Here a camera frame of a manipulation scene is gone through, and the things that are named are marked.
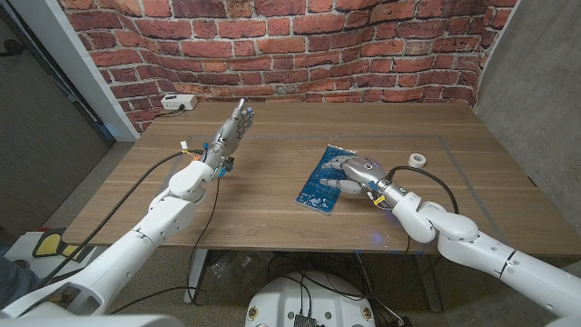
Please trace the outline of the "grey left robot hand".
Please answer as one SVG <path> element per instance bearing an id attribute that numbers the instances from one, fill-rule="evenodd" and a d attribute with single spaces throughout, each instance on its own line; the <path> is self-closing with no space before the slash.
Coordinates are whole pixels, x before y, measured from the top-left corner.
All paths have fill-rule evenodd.
<path id="1" fill-rule="evenodd" d="M 202 160 L 212 169 L 219 167 L 239 147 L 239 143 L 253 124 L 254 112 L 250 107 L 244 107 L 245 99 L 241 98 L 232 115 L 218 129 L 210 143 L 207 154 Z"/>

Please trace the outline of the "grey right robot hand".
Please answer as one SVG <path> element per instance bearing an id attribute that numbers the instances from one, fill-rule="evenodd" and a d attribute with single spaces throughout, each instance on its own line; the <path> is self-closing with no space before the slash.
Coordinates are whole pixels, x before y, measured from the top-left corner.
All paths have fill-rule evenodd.
<path id="1" fill-rule="evenodd" d="M 364 190 L 371 190 L 371 182 L 377 183 L 385 178 L 387 173 L 383 168 L 363 156 L 340 155 L 321 166 L 323 169 L 341 170 L 347 176 L 346 179 L 320 179 L 319 183 L 333 188 L 338 188 L 342 192 L 358 194 Z"/>

